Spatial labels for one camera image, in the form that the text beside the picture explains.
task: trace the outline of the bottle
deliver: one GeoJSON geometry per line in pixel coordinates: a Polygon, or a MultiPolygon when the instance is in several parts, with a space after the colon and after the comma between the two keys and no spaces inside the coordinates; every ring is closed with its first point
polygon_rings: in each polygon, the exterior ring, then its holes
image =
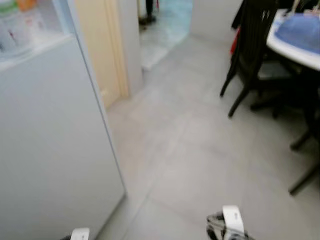
{"type": "Polygon", "coordinates": [[[25,12],[37,5],[37,0],[16,0],[20,11],[25,12]]]}
{"type": "Polygon", "coordinates": [[[16,0],[34,44],[44,33],[45,24],[37,0],[16,0]]]}
{"type": "Polygon", "coordinates": [[[0,0],[0,57],[28,49],[30,35],[15,0],[0,0]]]}

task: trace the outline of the wooden door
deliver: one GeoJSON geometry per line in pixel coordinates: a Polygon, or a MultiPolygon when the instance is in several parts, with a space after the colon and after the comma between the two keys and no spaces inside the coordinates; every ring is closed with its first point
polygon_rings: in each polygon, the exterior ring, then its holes
{"type": "Polygon", "coordinates": [[[122,91],[126,74],[120,49],[122,46],[119,39],[118,10],[114,9],[116,2],[114,0],[74,2],[101,96],[105,107],[108,107],[121,95],[128,95],[128,90],[122,91]]]}

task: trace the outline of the marble floor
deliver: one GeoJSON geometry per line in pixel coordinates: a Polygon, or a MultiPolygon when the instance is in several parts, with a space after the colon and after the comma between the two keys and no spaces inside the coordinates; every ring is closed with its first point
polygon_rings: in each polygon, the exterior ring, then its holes
{"type": "Polygon", "coordinates": [[[189,33],[193,0],[160,0],[157,21],[140,33],[142,68],[150,70],[189,33]]]}
{"type": "Polygon", "coordinates": [[[235,79],[219,98],[228,50],[188,37],[145,73],[141,92],[107,111],[127,197],[99,240],[206,240],[206,216],[230,204],[257,240],[320,239],[317,181],[288,193],[317,144],[292,152],[303,117],[252,113],[254,93],[228,119],[241,89],[235,79]]]}

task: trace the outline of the red object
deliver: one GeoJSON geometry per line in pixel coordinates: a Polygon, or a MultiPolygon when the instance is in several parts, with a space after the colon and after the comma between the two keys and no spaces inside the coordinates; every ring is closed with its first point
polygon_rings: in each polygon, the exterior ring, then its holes
{"type": "Polygon", "coordinates": [[[235,38],[233,40],[231,49],[230,49],[230,53],[231,55],[233,55],[235,53],[236,47],[237,47],[237,42],[238,42],[238,38],[239,38],[239,34],[240,34],[240,27],[236,30],[236,34],[235,34],[235,38]]]}

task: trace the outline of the white wall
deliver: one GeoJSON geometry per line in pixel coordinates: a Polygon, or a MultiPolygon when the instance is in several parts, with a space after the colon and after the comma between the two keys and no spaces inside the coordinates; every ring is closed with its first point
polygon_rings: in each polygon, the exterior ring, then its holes
{"type": "Polygon", "coordinates": [[[232,21],[242,0],[194,0],[190,32],[230,45],[235,34],[232,21]]]}
{"type": "Polygon", "coordinates": [[[120,26],[127,68],[130,94],[142,89],[140,36],[138,24],[138,6],[136,0],[119,0],[120,26]]]}

